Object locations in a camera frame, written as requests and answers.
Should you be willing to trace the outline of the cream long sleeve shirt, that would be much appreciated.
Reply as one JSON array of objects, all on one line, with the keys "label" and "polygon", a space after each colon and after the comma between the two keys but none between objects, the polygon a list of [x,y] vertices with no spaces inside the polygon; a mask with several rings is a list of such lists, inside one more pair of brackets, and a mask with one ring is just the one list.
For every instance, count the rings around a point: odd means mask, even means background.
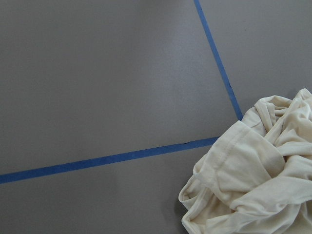
[{"label": "cream long sleeve shirt", "polygon": [[195,164],[178,199],[190,234],[311,233],[311,93],[260,99]]}]

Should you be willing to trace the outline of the brown paper table cover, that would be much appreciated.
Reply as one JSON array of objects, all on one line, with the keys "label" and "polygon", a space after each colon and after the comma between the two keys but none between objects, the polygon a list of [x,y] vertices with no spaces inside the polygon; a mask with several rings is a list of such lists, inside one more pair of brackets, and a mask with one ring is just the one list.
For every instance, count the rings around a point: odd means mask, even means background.
[{"label": "brown paper table cover", "polygon": [[3,0],[2,175],[183,151],[0,185],[3,234],[183,234],[178,193],[263,97],[312,87],[309,0]]}]

